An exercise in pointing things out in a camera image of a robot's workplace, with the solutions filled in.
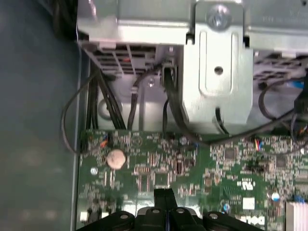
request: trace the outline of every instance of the power cable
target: power cable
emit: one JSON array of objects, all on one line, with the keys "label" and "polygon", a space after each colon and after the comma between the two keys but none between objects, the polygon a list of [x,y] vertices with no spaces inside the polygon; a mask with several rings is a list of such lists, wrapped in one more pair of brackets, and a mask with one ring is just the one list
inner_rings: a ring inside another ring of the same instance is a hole
[{"label": "power cable", "polygon": [[132,130],[137,104],[138,104],[138,89],[141,82],[147,78],[150,75],[155,74],[158,70],[162,68],[162,63],[156,64],[152,69],[147,70],[145,73],[143,73],[140,77],[136,79],[132,86],[132,93],[131,93],[131,105],[130,105],[130,112],[128,116],[128,122],[127,122],[127,129]]}]

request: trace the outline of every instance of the integrated circuit chip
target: integrated circuit chip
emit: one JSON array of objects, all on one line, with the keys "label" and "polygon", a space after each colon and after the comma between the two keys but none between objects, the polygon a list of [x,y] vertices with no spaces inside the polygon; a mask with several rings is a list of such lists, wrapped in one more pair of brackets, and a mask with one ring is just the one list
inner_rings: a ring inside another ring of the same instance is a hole
[{"label": "integrated circuit chip", "polygon": [[277,156],[276,157],[276,167],[277,168],[286,168],[287,166],[287,160],[286,156]]},{"label": "integrated circuit chip", "polygon": [[226,149],[225,150],[225,159],[226,160],[234,160],[235,159],[235,149]]}]

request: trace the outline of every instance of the metal bracket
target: metal bracket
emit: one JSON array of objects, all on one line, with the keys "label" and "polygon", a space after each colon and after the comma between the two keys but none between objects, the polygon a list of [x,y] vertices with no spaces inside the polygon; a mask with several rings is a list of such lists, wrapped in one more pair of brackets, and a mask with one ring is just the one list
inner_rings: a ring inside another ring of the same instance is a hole
[{"label": "metal bracket", "polygon": [[194,44],[183,48],[180,89],[189,121],[212,122],[220,107],[225,122],[245,123],[252,107],[253,51],[244,47],[243,6],[197,2],[194,31]]}]

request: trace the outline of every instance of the black wire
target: black wire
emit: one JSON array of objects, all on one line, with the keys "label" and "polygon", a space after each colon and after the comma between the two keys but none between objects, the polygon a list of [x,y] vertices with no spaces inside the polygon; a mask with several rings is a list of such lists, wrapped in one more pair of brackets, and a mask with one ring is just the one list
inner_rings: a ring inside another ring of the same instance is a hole
[{"label": "black wire", "polygon": [[121,111],[119,109],[119,106],[117,104],[116,98],[109,88],[106,80],[104,79],[102,73],[100,72],[98,78],[98,83],[101,88],[101,91],[103,93],[105,102],[107,104],[107,109],[109,111],[111,120],[115,126],[116,129],[123,129],[126,130],[123,117],[121,115]]},{"label": "black wire", "polygon": [[143,73],[140,77],[136,79],[136,81],[133,84],[133,88],[136,88],[136,92],[133,92],[131,94],[131,105],[130,105],[130,112],[128,116],[128,122],[127,122],[127,129],[132,130],[134,119],[135,119],[135,113],[137,109],[138,104],[138,87],[140,83],[149,75],[155,74],[159,69],[162,68],[162,63],[155,65],[152,69],[147,70],[145,73]]},{"label": "black wire", "polygon": [[216,120],[218,122],[218,125],[220,127],[220,129],[227,135],[229,135],[227,129],[225,128],[225,126],[223,125],[222,119],[221,119],[221,111],[220,111],[220,107],[217,107],[215,109],[215,116],[216,116]]},{"label": "black wire", "polygon": [[99,87],[101,88],[101,91],[102,91],[104,100],[106,102],[107,110],[108,110],[108,112],[110,114],[110,118],[112,120],[112,123],[114,124],[115,129],[121,129],[121,126],[120,126],[119,121],[117,119],[116,113],[115,113],[114,108],[113,108],[113,106],[111,104],[110,98],[108,97],[107,90],[106,90],[106,85],[105,85],[105,82],[103,80],[102,75],[98,74],[96,79],[97,79]]},{"label": "black wire", "polygon": [[[258,99],[258,104],[259,104],[259,108],[260,108],[260,111],[261,113],[263,114],[263,116],[267,119],[270,119],[270,120],[274,120],[276,119],[275,116],[273,116],[271,113],[268,112],[268,110],[266,109],[265,107],[265,103],[264,103],[264,98],[265,98],[265,94],[273,87],[275,86],[279,86],[279,85],[282,85],[284,83],[288,83],[288,82],[293,82],[293,81],[302,81],[304,80],[306,77],[302,77],[302,78],[290,78],[290,79],[283,79],[283,80],[279,80],[279,81],[276,81],[270,85],[268,85],[260,94],[259,96],[259,99]],[[285,126],[288,130],[290,130],[290,124],[283,121],[282,122],[283,126]]]},{"label": "black wire", "polygon": [[166,100],[163,108],[163,135],[166,136],[167,131],[167,124],[168,124],[168,114],[167,114],[167,107],[168,107],[169,100]]},{"label": "black wire", "polygon": [[122,117],[122,114],[121,114],[121,110],[119,108],[119,105],[118,105],[118,102],[115,98],[115,95],[113,94],[112,90],[110,89],[108,83],[106,82],[105,80],[105,75],[103,73],[101,73],[103,76],[102,76],[102,80],[104,81],[104,84],[106,86],[106,91],[107,91],[107,94],[109,96],[109,99],[110,99],[110,102],[112,104],[112,107],[114,108],[115,110],[115,114],[116,114],[116,117],[119,121],[119,124],[120,124],[120,128],[123,129],[123,130],[126,130],[126,126],[125,126],[125,123],[124,123],[124,120],[123,120],[123,117]]},{"label": "black wire", "polygon": [[293,116],[292,116],[292,119],[291,119],[291,129],[290,129],[290,135],[291,135],[291,138],[292,138],[292,140],[295,142],[295,143],[297,143],[297,136],[295,135],[295,129],[294,129],[294,127],[295,127],[295,123],[296,123],[296,120],[297,120],[297,114],[294,114]]},{"label": "black wire", "polygon": [[92,81],[89,84],[89,93],[87,100],[87,114],[86,114],[86,130],[91,129],[91,119],[92,119]]},{"label": "black wire", "polygon": [[96,79],[92,80],[92,127],[98,129],[98,117],[97,117],[97,102],[98,102],[98,85]]},{"label": "black wire", "polygon": [[195,143],[198,143],[202,146],[206,146],[206,147],[210,145],[224,144],[224,143],[231,142],[231,141],[237,141],[242,138],[253,136],[256,133],[268,130],[276,126],[277,124],[281,123],[282,121],[285,121],[286,119],[288,119],[290,116],[293,115],[293,110],[290,110],[286,112],[285,114],[283,114],[282,116],[280,116],[279,118],[273,121],[270,121],[264,125],[261,125],[257,128],[254,128],[252,130],[249,130],[249,131],[246,131],[240,134],[236,134],[236,135],[233,135],[227,138],[222,138],[222,139],[217,139],[217,140],[212,140],[212,141],[202,141],[196,135],[194,135],[184,123],[184,117],[181,111],[179,97],[178,97],[177,92],[175,91],[170,70],[166,70],[166,69],[165,69],[165,87],[166,87],[166,92],[167,92],[167,96],[169,99],[169,106],[170,106],[171,112],[176,121],[176,124],[180,128],[183,135],[185,135],[189,140]]},{"label": "black wire", "polygon": [[97,145],[96,147],[94,147],[93,149],[89,150],[89,151],[86,151],[86,152],[78,152],[76,150],[74,150],[74,148],[71,146],[71,144],[69,143],[68,141],[68,138],[67,138],[67,134],[66,134],[66,129],[65,129],[65,119],[66,119],[66,113],[67,113],[67,110],[68,108],[70,107],[70,105],[72,104],[72,102],[75,100],[75,98],[84,90],[87,88],[87,85],[91,82],[91,80],[93,80],[96,75],[98,73],[95,72],[94,74],[92,74],[88,79],[87,81],[82,84],[79,88],[78,91],[76,91],[76,93],[70,98],[70,100],[66,103],[66,105],[64,106],[63,110],[62,110],[62,115],[61,115],[61,133],[62,133],[62,138],[63,138],[63,141],[65,143],[65,146],[67,147],[67,149],[72,152],[73,154],[75,155],[81,155],[81,154],[90,154],[94,151],[97,151],[100,149],[100,144]]}]

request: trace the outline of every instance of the green circuit board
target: green circuit board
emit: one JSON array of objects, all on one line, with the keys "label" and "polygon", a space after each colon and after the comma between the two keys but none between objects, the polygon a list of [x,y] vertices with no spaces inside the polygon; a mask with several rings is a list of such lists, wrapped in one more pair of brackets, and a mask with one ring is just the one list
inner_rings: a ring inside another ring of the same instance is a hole
[{"label": "green circuit board", "polygon": [[285,202],[294,195],[308,198],[308,154],[302,149],[281,155],[295,149],[289,137],[260,135],[201,147],[179,134],[88,130],[82,140],[88,150],[103,145],[79,160],[78,228],[118,210],[136,215],[154,206],[154,189],[172,188],[178,206],[199,216],[220,211],[284,231]]}]

